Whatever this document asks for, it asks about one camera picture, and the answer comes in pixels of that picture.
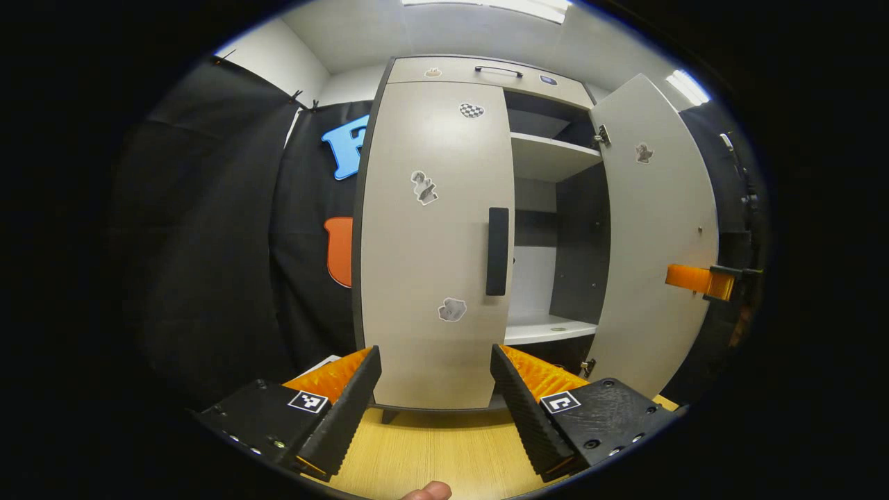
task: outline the shelf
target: shelf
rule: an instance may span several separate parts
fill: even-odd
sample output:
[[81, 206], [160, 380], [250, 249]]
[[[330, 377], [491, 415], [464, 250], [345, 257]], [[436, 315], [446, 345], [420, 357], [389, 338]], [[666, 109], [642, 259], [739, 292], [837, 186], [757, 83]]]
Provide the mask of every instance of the shelf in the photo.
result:
[[[554, 332], [552, 328], [564, 328], [565, 330]], [[593, 335], [595, 332], [596, 325], [591, 323], [571, 321], [549, 314], [510, 317], [507, 319], [506, 325], [506, 344], [551, 342]]]
[[520, 179], [559, 182], [602, 163], [602, 155], [590, 148], [546, 139], [527, 133], [510, 133], [513, 173]]

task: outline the drawer handle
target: drawer handle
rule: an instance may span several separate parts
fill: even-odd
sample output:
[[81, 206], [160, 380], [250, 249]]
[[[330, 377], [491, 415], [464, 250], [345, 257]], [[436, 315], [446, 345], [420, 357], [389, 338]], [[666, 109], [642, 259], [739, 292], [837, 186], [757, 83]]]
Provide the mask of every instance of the drawer handle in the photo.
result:
[[488, 208], [488, 275], [485, 295], [506, 294], [506, 271], [509, 262], [509, 209]]
[[481, 73], [482, 69], [498, 69], [500, 71], [506, 71], [508, 73], [515, 73], [516, 78], [521, 78], [524, 76], [522, 73], [519, 73], [518, 71], [515, 71], [514, 69], [497, 68], [496, 66], [476, 66], [476, 72]]

